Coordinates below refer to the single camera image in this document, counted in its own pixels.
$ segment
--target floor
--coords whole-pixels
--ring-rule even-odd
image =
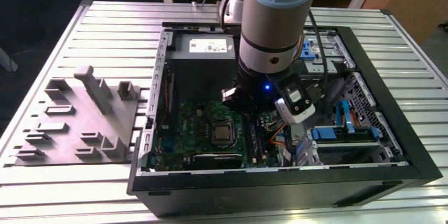
[[[0,47],[13,55],[19,70],[0,69],[0,135],[43,68],[82,0],[0,0]],[[162,2],[163,0],[103,0]],[[189,3],[191,0],[175,0]],[[423,49],[448,76],[448,33],[434,32]]]

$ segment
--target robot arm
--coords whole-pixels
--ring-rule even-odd
[[[291,70],[313,0],[245,0],[238,81],[223,102],[245,113],[278,108],[287,124],[315,112]]]

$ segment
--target green circuit board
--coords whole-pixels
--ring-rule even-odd
[[[177,134],[157,139],[158,170],[183,170],[195,154],[241,154],[243,156],[242,168],[277,166],[277,152],[267,151],[262,160],[249,157],[246,143],[246,127],[243,116],[233,112],[221,102],[202,104],[182,103],[177,120]],[[261,115],[263,127],[273,122],[270,113]],[[231,122],[234,143],[218,146],[213,141],[214,123]]]

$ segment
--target metal slotted table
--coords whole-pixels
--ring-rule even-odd
[[[379,10],[314,8],[319,25],[350,26],[394,97],[430,151],[445,178],[349,208],[190,216],[195,223],[306,221],[305,223],[445,223],[448,220],[448,81],[395,18]],[[142,87],[133,142],[145,127],[153,67],[162,22],[217,22],[218,8],[190,4],[85,1],[37,78],[0,141],[0,220],[11,223],[118,223],[159,219],[127,195],[130,164],[14,166],[23,131],[37,124],[49,101],[51,78],[73,86],[78,65],[93,65],[95,76],[114,86]]]

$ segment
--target motherboard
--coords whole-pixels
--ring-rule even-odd
[[[257,122],[262,126],[261,139],[255,139],[258,142],[251,141],[251,126],[245,117],[221,102],[182,103],[173,124],[177,130],[165,131],[167,125],[163,125],[155,142],[157,169],[217,169],[222,165],[222,168],[278,166],[277,147],[267,146],[265,140],[271,134],[269,125],[274,116],[270,113],[258,116]]]

